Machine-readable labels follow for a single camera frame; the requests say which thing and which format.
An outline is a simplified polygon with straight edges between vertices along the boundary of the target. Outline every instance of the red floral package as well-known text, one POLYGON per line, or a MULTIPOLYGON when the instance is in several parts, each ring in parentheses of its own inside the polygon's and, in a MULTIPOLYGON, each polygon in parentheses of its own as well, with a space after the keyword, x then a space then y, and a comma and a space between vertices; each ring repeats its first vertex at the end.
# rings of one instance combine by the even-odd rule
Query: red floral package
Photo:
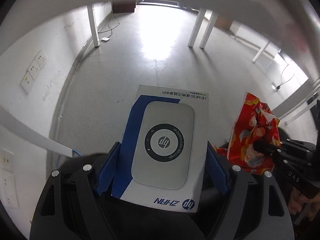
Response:
POLYGON ((228 149, 216 148, 218 154, 226 155, 232 165, 239 165, 253 174, 263 174, 274 167, 272 158, 253 149, 253 142, 264 140, 280 146, 277 119, 267 104, 247 93, 240 115, 234 123, 228 149))

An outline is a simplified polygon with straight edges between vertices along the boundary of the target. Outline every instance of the baseboard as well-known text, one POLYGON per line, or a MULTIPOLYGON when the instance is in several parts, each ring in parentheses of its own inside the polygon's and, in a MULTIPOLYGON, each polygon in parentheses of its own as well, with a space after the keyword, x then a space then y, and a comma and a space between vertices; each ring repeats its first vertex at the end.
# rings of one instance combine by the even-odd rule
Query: baseboard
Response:
MULTIPOLYGON (((97 30, 100 31, 103 25, 109 20, 109 17, 111 17, 112 12, 110 11, 107 16, 101 21, 101 23, 98 25, 97 30)), ((90 36, 86 43, 83 45, 81 50, 79 51, 78 55, 76 56, 72 67, 70 68, 70 71, 66 77, 66 80, 63 84, 63 87, 61 89, 56 107, 53 112, 52 121, 51 121, 51 127, 49 131, 49 139, 56 141, 58 138, 58 130, 60 125, 60 115, 63 111, 64 101, 66 99, 66 96, 68 94, 70 85, 73 80, 73 76, 75 75, 76 71, 79 69, 79 66, 81 62, 85 59, 85 57, 88 54, 88 49, 90 48, 91 44, 93 43, 92 36, 90 36)), ((47 151, 47 161, 46 161, 46 174, 47 178, 51 174, 53 167, 53 159, 54 157, 57 157, 58 154, 54 153, 52 151, 47 151)))

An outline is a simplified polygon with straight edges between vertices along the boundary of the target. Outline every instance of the human hand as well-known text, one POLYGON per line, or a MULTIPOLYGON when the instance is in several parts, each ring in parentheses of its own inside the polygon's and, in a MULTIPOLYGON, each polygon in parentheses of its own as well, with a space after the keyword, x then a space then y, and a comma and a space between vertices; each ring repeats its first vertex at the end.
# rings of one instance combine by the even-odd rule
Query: human hand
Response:
POLYGON ((306 217, 309 219, 309 221, 312 221, 320 209, 320 193, 318 193, 313 199, 308 199, 294 187, 291 191, 290 200, 288 203, 288 210, 290 214, 296 215, 297 212, 300 213, 304 203, 311 204, 311 207, 306 213, 306 217))

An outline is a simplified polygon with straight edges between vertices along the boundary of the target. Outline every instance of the black ring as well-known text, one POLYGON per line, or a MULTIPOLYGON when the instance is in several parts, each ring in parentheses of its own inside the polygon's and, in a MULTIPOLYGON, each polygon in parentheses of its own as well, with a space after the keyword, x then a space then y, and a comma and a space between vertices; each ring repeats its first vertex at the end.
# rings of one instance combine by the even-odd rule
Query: black ring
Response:
POLYGON ((161 124, 158 124, 158 125, 152 127, 148 131, 148 133, 144 139, 144 147, 146 148, 148 155, 158 162, 169 162, 169 161, 176 159, 181 154, 181 152, 183 150, 183 146, 184 146, 184 138, 183 138, 182 133, 180 132, 180 130, 178 128, 176 128, 172 124, 168 124, 168 123, 161 123, 161 124), (159 131, 162 129, 167 129, 167 130, 172 131, 178 139, 178 146, 177 146, 176 150, 172 154, 169 154, 166 156, 161 156, 159 154, 156 154, 153 151, 153 149, 151 148, 151 137, 154 135, 154 133, 156 131, 159 131))

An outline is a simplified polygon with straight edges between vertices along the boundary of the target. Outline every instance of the cardboard box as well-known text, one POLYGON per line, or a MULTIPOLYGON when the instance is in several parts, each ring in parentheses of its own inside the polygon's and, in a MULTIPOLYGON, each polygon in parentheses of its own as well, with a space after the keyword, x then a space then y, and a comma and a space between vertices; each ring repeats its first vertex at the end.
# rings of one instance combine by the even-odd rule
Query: cardboard box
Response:
POLYGON ((208 94, 139 86, 111 195, 157 209, 196 212, 208 141, 208 94))

